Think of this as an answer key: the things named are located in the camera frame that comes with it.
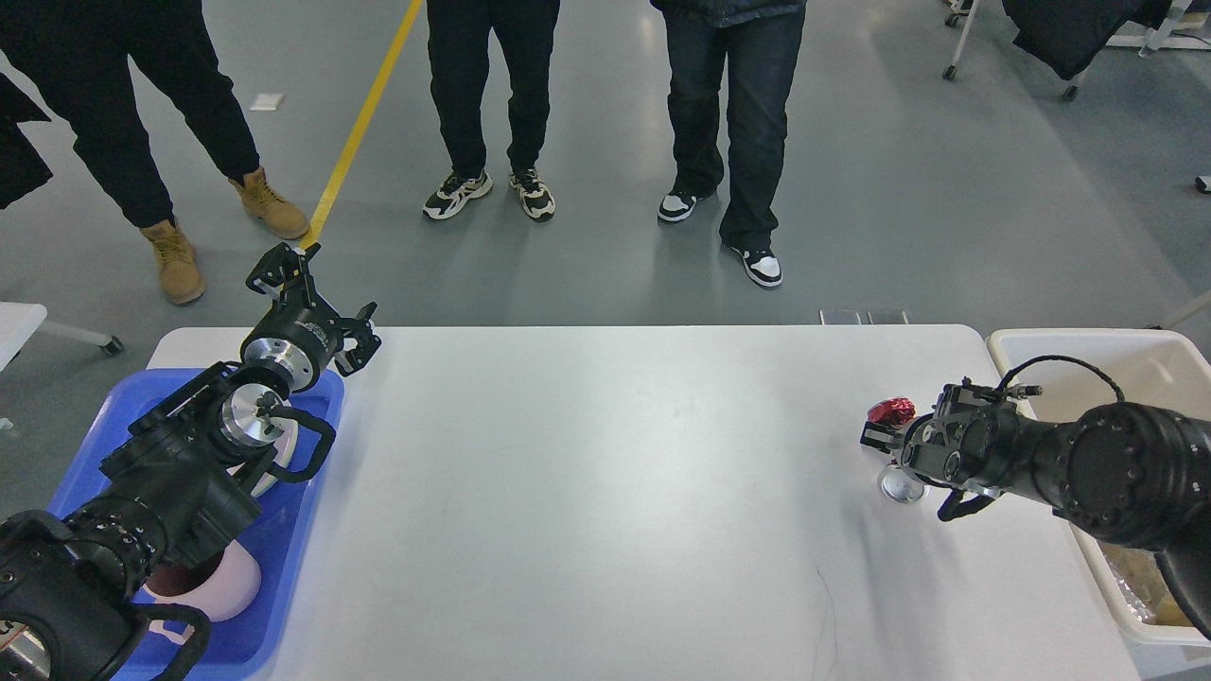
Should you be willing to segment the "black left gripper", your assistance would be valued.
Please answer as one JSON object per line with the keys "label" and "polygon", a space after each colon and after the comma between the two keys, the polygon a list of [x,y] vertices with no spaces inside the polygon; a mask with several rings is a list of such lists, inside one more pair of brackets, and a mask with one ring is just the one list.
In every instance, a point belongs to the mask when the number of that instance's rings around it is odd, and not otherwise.
{"label": "black left gripper", "polygon": [[338,374],[357,374],[381,347],[372,322],[375,302],[355,316],[338,317],[318,294],[308,263],[321,247],[280,242],[262,254],[245,280],[252,292],[272,301],[239,357],[246,365],[269,364],[285,371],[291,393],[308,391],[332,360]]}

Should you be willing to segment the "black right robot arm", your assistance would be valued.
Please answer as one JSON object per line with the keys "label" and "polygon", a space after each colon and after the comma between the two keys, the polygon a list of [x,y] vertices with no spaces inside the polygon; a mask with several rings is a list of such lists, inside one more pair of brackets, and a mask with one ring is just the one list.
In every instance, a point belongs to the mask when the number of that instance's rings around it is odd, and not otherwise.
{"label": "black right robot arm", "polygon": [[1039,395],[1009,371],[994,387],[964,379],[930,413],[902,397],[877,404],[860,441],[912,480],[948,491],[939,520],[981,513],[1004,493],[1040,500],[1112,546],[1154,553],[1169,593],[1209,633],[1210,431],[1206,420],[1114,400],[1069,423],[1034,420],[1018,401]]}

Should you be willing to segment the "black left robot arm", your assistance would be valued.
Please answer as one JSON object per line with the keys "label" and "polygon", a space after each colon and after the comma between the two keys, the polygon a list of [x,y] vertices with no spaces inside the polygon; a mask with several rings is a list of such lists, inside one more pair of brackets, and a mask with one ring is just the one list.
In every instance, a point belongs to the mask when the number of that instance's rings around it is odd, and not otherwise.
{"label": "black left robot arm", "polygon": [[109,680],[155,620],[193,629],[161,680],[183,680],[207,649],[212,618],[186,603],[137,603],[155,570],[194,568],[262,515],[256,483],[314,479],[335,441],[327,420],[289,404],[329,364],[362,370],[381,340],[375,303],[342,316],[315,288],[318,244],[269,248],[247,288],[272,307],[239,360],[203,368],[130,423],[102,462],[109,486],[67,517],[25,510],[2,523],[5,680]]}

